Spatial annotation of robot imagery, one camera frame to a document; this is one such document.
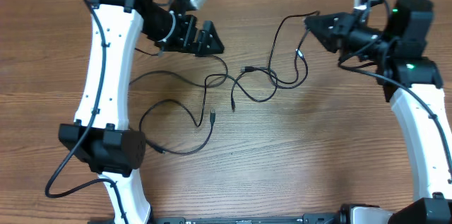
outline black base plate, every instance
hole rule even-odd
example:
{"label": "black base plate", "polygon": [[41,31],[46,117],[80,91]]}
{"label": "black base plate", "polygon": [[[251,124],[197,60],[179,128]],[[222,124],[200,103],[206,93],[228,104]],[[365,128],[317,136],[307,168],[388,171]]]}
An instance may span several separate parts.
{"label": "black base plate", "polygon": [[[307,213],[295,217],[267,217],[267,218],[197,218],[185,219],[156,218],[155,224],[333,224],[334,213]],[[114,224],[113,220],[105,222],[88,222],[88,224]]]}

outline cable connector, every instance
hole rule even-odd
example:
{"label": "cable connector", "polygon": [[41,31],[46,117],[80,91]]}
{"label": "cable connector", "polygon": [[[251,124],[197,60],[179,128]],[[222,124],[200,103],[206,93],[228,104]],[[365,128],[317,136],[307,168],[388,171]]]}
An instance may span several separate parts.
{"label": "cable connector", "polygon": [[215,117],[216,117],[215,109],[212,108],[210,110],[210,125],[212,126],[215,123]]}
{"label": "cable connector", "polygon": [[304,59],[304,55],[303,55],[302,51],[300,51],[300,49],[296,49],[295,52],[297,53],[297,55],[298,55],[300,58]]}
{"label": "cable connector", "polygon": [[243,66],[240,69],[240,72],[244,73],[244,72],[253,72],[256,71],[256,68],[254,68],[253,66]]}
{"label": "cable connector", "polygon": [[154,149],[158,153],[161,153],[161,154],[165,154],[166,153],[165,150],[161,149],[158,146],[152,145],[151,147],[152,147],[152,149]]}
{"label": "cable connector", "polygon": [[234,98],[231,98],[231,107],[232,107],[232,111],[235,112],[235,101],[234,101]]}

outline wood grain surface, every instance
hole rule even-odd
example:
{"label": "wood grain surface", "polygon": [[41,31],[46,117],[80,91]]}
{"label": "wood grain surface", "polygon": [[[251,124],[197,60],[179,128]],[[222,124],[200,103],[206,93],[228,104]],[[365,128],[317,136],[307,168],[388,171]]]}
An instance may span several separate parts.
{"label": "wood grain surface", "polygon": [[[432,0],[435,21],[425,55],[441,69],[446,109],[452,114],[452,0]],[[199,21],[215,23],[230,74],[245,65],[265,66],[281,20],[320,10],[351,11],[352,0],[208,0]],[[371,25],[383,27],[383,8]],[[57,138],[60,123],[72,122],[90,51],[90,15],[81,0],[0,0],[0,223],[86,223],[113,216],[101,184],[62,199],[47,199],[44,186],[68,151]],[[293,79],[293,52],[302,21],[280,33],[273,68]],[[144,36],[138,47],[154,52]],[[342,203],[367,203],[398,210],[412,201],[412,176],[405,143],[383,91],[374,79],[341,71],[337,54],[327,53],[312,35],[302,47],[309,77],[297,89],[278,91],[255,103],[231,82],[208,91],[206,108],[217,110],[211,142],[187,157],[147,150],[141,168],[144,191],[157,217],[297,216],[337,211]],[[132,78],[170,70],[196,82],[222,73],[214,59],[166,53],[137,53]],[[263,74],[242,81],[257,97],[271,93]],[[196,115],[203,89],[170,76],[149,76],[129,94],[131,126],[158,100],[175,98]],[[209,125],[195,129],[179,107],[166,105],[144,121],[148,137],[187,150],[200,144]],[[53,192],[90,179],[86,164],[71,160]]]}

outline table surface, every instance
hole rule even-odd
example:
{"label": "table surface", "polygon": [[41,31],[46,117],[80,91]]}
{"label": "table surface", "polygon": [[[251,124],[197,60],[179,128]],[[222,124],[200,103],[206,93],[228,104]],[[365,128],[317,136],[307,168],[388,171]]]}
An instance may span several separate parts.
{"label": "table surface", "polygon": [[[432,0],[435,21],[425,55],[441,69],[446,108],[452,114],[452,0]],[[86,223],[113,216],[102,184],[62,199],[47,199],[44,186],[68,151],[57,138],[80,102],[90,52],[90,15],[81,0],[0,0],[0,222]],[[320,10],[351,11],[352,0],[208,0],[196,12],[212,20],[226,50],[230,74],[244,65],[265,66],[275,31],[288,15]],[[383,8],[371,25],[383,27]],[[293,51],[302,20],[287,22],[273,60],[278,76],[294,78]],[[154,52],[141,36],[137,47]],[[412,175],[400,127],[374,79],[336,67],[337,54],[324,51],[312,35],[302,47],[307,81],[279,90],[268,102],[235,93],[232,82],[208,90],[206,108],[217,110],[212,139],[201,152],[181,157],[146,151],[141,167],[144,192],[155,215],[186,217],[298,216],[337,211],[342,203],[366,203],[397,211],[412,201]],[[214,59],[166,53],[137,53],[132,78],[170,70],[196,82],[222,73]],[[273,90],[253,73],[242,81],[257,97]],[[129,93],[129,118],[137,127],[153,103],[174,98],[198,119],[203,89],[171,76],[149,76]],[[144,121],[148,137],[187,150],[200,144],[209,125],[196,129],[174,105]],[[94,179],[86,164],[71,160],[53,192]]]}

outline robotic arm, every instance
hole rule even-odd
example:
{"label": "robotic arm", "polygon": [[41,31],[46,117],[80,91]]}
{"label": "robotic arm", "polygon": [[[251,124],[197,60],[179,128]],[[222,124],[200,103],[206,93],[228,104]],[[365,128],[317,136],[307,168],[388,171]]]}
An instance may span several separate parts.
{"label": "robotic arm", "polygon": [[[367,27],[370,8],[382,3],[388,11],[386,29]],[[449,223],[451,219],[452,133],[443,81],[436,64],[422,56],[432,9],[429,0],[397,0],[390,14],[386,0],[355,0],[352,13],[305,20],[307,29],[329,52],[340,50],[340,68],[373,76],[383,86],[402,127],[412,168],[413,205],[393,215],[368,206],[346,206],[341,212],[347,223]],[[371,63],[344,66],[352,57]],[[377,65],[376,73],[360,70],[368,65]]]}
{"label": "robotic arm", "polygon": [[[128,130],[127,93],[138,36],[141,32],[146,34],[162,51],[192,53],[197,57],[223,53],[224,47],[213,23],[206,21],[203,29],[198,30],[196,17],[186,15],[187,11],[200,9],[205,1],[174,0],[166,11],[153,0],[90,0],[101,28],[93,15],[85,90],[74,124],[60,125],[59,140],[71,151],[81,140],[81,135],[87,133],[74,155],[89,164],[100,179],[109,179],[116,184],[114,188],[105,182],[115,211],[115,219],[109,223],[145,224],[153,219],[139,173],[145,153],[145,136]],[[106,61],[102,58],[104,48]],[[100,81],[103,81],[103,87],[98,109],[93,110]],[[90,124],[93,113],[95,119]]]}

